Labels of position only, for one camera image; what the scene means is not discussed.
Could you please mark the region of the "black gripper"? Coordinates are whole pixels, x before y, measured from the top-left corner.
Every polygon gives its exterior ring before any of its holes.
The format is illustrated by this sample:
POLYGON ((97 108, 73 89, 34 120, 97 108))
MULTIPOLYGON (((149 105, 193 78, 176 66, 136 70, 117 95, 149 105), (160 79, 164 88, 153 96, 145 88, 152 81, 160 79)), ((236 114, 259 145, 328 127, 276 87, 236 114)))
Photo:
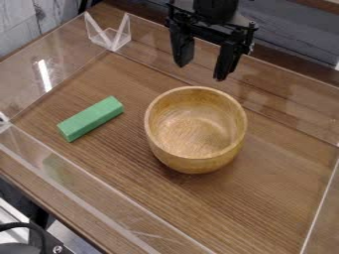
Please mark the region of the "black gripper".
POLYGON ((183 67, 193 58, 195 37, 221 44, 213 79, 223 81, 235 71, 243 44, 253 43, 257 24, 239 11, 240 0, 169 0, 165 26, 169 30, 173 61, 183 67))

